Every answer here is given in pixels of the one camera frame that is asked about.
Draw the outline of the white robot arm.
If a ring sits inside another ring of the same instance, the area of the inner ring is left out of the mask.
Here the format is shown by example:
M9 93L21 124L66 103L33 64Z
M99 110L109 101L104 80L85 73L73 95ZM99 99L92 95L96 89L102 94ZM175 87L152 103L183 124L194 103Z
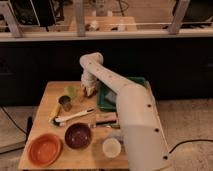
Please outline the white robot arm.
M80 65L81 83L87 96L96 90L97 80L117 94L116 111L130 171L173 171L152 93L105 68L103 56L98 52L81 56Z

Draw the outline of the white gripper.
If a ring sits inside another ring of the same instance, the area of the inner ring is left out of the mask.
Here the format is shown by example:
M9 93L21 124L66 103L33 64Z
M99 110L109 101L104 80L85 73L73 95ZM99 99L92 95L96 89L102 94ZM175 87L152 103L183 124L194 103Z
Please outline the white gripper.
M92 97L97 93L96 86L98 84L98 81L93 74L84 71L83 74L81 75L81 84L85 88L84 95L86 97Z

